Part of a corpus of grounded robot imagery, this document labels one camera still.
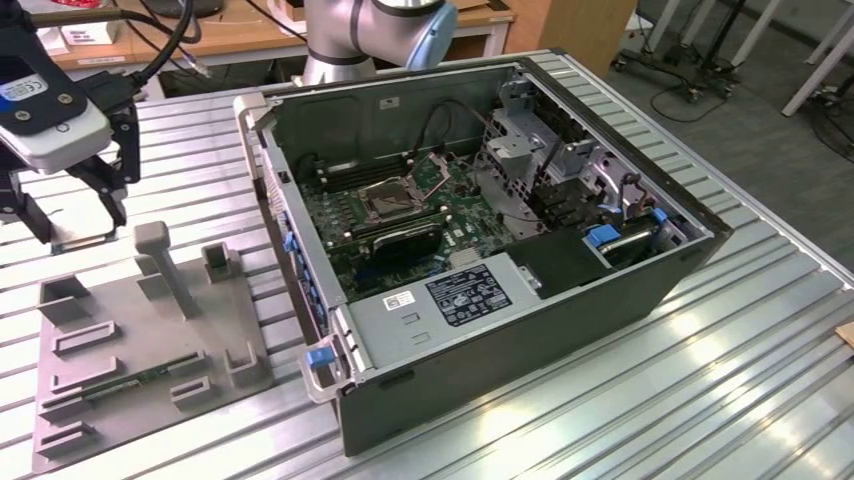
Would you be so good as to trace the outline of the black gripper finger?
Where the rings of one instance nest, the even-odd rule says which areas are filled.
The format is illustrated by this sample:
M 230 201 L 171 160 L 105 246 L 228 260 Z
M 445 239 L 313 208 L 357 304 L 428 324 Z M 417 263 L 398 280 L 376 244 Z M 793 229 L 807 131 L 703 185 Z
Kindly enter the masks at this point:
M 42 244 L 50 242 L 53 229 L 47 216 L 7 170 L 1 171 L 1 212 L 18 218 Z
M 110 140 L 117 144 L 115 161 L 105 162 L 97 154 L 67 169 L 67 174 L 97 193 L 113 222 L 113 228 L 126 225 L 122 199 L 126 186 L 139 180 L 139 134 L 134 106 L 107 116 Z

